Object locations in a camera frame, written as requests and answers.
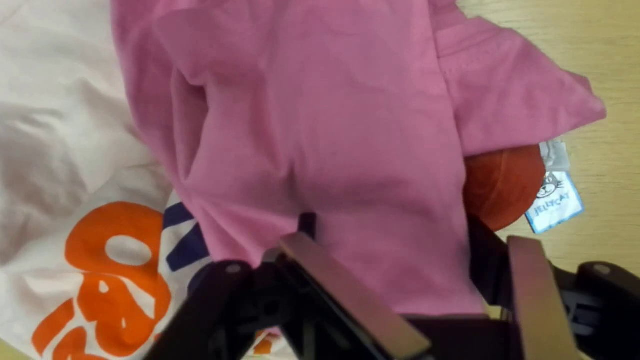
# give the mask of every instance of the wooden surface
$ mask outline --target wooden surface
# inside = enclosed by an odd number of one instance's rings
[[[640,275],[640,3],[459,0],[467,15],[528,36],[563,69],[591,81],[608,120],[563,140],[585,212],[544,236],[546,255],[574,271],[609,260]],[[528,236],[525,222],[504,235]],[[24,359],[0,345],[0,360]]]

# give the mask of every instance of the pink cloth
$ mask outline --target pink cloth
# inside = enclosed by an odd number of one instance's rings
[[[317,243],[402,315],[480,315],[463,157],[604,116],[583,79],[450,0],[114,0],[142,140],[216,260]]]

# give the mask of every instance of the pink fabric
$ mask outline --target pink fabric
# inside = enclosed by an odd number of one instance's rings
[[[480,315],[463,157],[604,116],[583,79],[450,0],[114,0],[142,140],[214,259],[317,243],[404,315]]]

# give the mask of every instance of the wooden table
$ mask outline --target wooden table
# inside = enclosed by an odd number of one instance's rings
[[[609,260],[640,275],[640,3],[459,0],[467,15],[516,28],[566,71],[583,75],[608,120],[563,136],[585,212],[544,236],[546,255],[574,271]],[[530,236],[522,220],[501,235]],[[0,345],[0,359],[24,359]]]

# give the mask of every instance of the pink shirt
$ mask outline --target pink shirt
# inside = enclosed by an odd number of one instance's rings
[[[404,315],[480,315],[463,157],[604,116],[583,79],[447,0],[114,0],[140,139],[216,260],[317,243]]]

